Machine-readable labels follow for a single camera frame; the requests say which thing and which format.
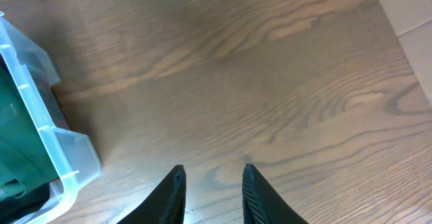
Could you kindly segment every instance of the green cloth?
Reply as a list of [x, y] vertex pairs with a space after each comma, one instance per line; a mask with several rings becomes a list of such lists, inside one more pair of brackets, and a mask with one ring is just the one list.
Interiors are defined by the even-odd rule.
[[0, 189], [19, 198], [56, 178], [14, 81], [0, 66]]

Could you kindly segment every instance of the black object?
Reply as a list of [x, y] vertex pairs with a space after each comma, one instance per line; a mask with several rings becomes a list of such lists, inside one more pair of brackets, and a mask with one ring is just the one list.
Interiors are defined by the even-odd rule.
[[[307, 224], [252, 164], [243, 172], [244, 224]], [[186, 173], [175, 166], [144, 202], [120, 224], [181, 224], [186, 203]]]
[[21, 198], [10, 196], [0, 200], [0, 223], [13, 223], [39, 211], [49, 199], [49, 184], [43, 184]]
[[150, 195], [120, 224], [182, 224], [186, 204], [186, 172], [176, 165]]
[[252, 164], [244, 168], [242, 193], [244, 224], [307, 224]]

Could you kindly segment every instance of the plastic bin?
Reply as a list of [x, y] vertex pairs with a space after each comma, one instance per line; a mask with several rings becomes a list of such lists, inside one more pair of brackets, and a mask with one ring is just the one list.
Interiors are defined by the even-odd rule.
[[50, 200], [18, 223], [47, 223], [72, 207], [101, 163], [88, 136], [65, 122], [50, 89], [60, 78], [48, 54], [2, 16], [0, 11], [0, 53], [59, 176], [50, 183]]

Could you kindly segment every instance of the brown wooden tabletop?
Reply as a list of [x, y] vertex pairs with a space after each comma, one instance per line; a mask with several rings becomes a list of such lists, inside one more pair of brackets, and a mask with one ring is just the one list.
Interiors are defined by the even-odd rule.
[[102, 164], [53, 223], [116, 223], [183, 164], [188, 224], [253, 163], [310, 223], [432, 220], [432, 107], [378, 0], [0, 0]]

